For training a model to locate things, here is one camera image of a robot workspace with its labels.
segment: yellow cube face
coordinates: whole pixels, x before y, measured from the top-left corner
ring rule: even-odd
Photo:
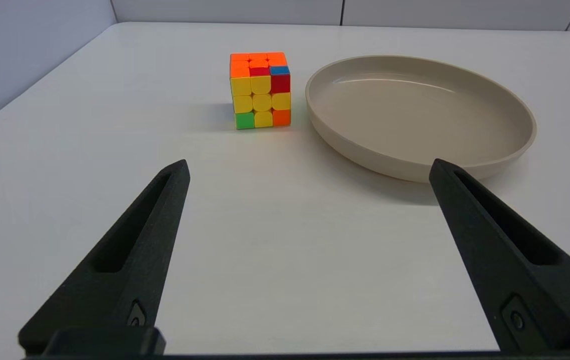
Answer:
[[[281,92],[271,95],[271,105],[274,110],[291,109],[291,93]]]
[[[236,129],[291,125],[291,73],[283,52],[230,55]]]
[[[251,81],[249,77],[232,77],[232,95],[251,95]]]
[[[253,110],[253,100],[251,96],[234,96],[234,112],[236,114],[248,113]]]
[[[271,111],[256,111],[253,114],[254,126],[256,128],[268,128],[274,125]]]
[[[266,112],[271,110],[271,95],[268,93],[254,95],[253,109],[257,112]]]
[[[254,94],[269,94],[271,90],[271,76],[252,76],[251,92]]]

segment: white table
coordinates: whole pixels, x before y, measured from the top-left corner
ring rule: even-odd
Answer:
[[[234,130],[228,55],[285,51],[293,124]],[[0,111],[0,359],[166,164],[191,186],[156,325],[167,353],[496,349],[429,186],[367,171],[307,120],[337,59],[477,71],[538,121],[484,182],[570,254],[570,32],[121,23]]]

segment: yellow cube sticker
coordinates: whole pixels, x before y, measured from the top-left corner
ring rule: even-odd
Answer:
[[[268,94],[271,91],[271,76],[252,76],[251,92],[254,94]]]
[[[291,92],[275,93],[271,96],[271,104],[274,110],[291,109]]]
[[[234,96],[234,112],[236,114],[248,113],[253,109],[253,101],[251,96],[242,95]]]
[[[253,109],[257,112],[266,112],[271,109],[271,95],[260,93],[253,96]]]
[[[251,95],[251,81],[248,77],[232,77],[232,95]]]
[[[253,120],[256,128],[268,128],[274,125],[271,111],[256,111],[253,115]]]

